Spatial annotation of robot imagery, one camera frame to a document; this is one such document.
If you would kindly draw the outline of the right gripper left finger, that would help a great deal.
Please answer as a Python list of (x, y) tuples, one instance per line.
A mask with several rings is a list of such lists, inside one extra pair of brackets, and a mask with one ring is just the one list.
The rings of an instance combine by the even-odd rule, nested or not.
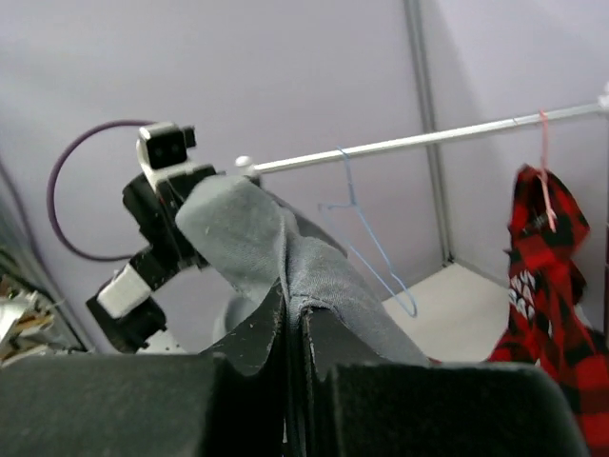
[(278, 456), (285, 303), (199, 354), (29, 357), (1, 373), (5, 456)]

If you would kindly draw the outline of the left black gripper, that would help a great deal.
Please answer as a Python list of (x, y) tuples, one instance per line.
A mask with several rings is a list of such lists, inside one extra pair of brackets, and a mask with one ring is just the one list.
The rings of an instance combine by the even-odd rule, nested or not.
[(199, 182), (215, 174), (212, 165), (197, 166), (192, 173), (172, 177), (153, 190), (141, 173), (124, 187), (123, 204), (148, 241), (129, 264), (151, 289), (159, 289), (184, 269), (208, 266), (178, 230), (175, 216)]

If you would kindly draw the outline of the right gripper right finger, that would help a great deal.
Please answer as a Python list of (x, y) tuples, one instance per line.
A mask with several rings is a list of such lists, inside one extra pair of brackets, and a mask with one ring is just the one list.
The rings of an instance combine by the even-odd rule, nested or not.
[(310, 456), (586, 456), (558, 387), (529, 366), (392, 363), (331, 312), (301, 321)]

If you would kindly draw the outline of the grey button shirt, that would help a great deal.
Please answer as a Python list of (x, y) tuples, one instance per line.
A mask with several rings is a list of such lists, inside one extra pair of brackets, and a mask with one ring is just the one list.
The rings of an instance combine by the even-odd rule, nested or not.
[(175, 223), (190, 244), (248, 300), (279, 284), (291, 329), (312, 309), (331, 311), (376, 353), (426, 367), (427, 357), (320, 228), (242, 176), (199, 183)]

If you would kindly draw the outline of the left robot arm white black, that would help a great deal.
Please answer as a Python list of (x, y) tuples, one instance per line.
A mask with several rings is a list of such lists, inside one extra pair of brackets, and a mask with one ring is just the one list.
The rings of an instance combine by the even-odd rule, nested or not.
[(154, 189), (141, 173), (123, 189), (123, 205), (147, 246), (87, 300), (87, 308), (112, 346), (134, 354), (168, 335), (167, 317), (153, 293), (187, 268), (208, 262), (175, 225), (175, 216), (196, 185), (216, 174), (212, 165), (169, 178)]

